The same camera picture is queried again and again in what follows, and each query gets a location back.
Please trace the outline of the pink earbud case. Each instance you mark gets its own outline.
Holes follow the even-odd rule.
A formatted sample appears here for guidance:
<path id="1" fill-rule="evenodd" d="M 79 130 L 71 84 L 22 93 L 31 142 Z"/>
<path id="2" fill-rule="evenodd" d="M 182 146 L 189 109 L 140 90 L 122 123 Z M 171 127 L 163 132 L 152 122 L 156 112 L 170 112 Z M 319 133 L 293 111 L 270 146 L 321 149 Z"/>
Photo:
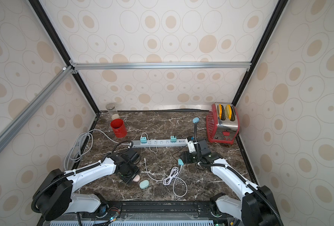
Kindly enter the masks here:
<path id="1" fill-rule="evenodd" d="M 139 182 L 140 181 L 140 175 L 136 175 L 134 178 L 133 178 L 133 182 Z"/>

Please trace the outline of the teal charger with black cable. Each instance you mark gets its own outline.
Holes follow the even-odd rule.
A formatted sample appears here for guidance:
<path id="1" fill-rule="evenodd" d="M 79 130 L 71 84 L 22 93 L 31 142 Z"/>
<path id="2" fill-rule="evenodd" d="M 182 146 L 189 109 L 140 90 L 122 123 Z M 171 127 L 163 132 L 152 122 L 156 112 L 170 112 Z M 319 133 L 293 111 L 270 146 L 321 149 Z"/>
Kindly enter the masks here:
<path id="1" fill-rule="evenodd" d="M 170 137 L 170 142 L 171 143 L 176 143 L 177 142 L 177 137 L 176 136 L 171 136 Z"/>

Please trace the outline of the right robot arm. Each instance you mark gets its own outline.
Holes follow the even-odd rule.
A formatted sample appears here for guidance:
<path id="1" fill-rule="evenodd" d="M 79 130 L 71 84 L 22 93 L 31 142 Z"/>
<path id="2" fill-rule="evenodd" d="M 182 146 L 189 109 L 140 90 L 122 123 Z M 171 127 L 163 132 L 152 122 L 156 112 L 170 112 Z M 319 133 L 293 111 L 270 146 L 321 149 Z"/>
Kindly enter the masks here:
<path id="1" fill-rule="evenodd" d="M 219 153 L 212 152 L 204 138 L 197 138 L 198 118 L 194 118 L 193 139 L 188 139 L 188 151 L 180 158 L 185 164 L 194 164 L 199 170 L 209 170 L 218 176 L 238 196 L 213 196 L 212 214 L 229 214 L 245 226 L 282 226 L 272 191 L 266 186 L 258 186 L 236 171 Z"/>

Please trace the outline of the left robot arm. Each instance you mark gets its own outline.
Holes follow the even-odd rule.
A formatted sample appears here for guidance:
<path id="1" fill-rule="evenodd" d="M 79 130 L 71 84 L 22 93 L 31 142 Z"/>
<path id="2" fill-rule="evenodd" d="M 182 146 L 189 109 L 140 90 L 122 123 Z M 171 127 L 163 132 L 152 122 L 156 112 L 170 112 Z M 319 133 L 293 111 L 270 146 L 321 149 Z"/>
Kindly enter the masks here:
<path id="1" fill-rule="evenodd" d="M 139 175 L 137 166 L 139 154 L 133 149 L 131 140 L 122 141 L 127 149 L 116 152 L 113 149 L 104 159 L 79 169 L 62 172 L 53 170 L 33 195 L 31 210 L 42 214 L 46 221 L 52 221 L 67 213 L 91 213 L 98 218 L 107 215 L 108 202 L 100 194 L 77 194 L 76 190 L 109 175 L 118 175 L 130 184 Z"/>

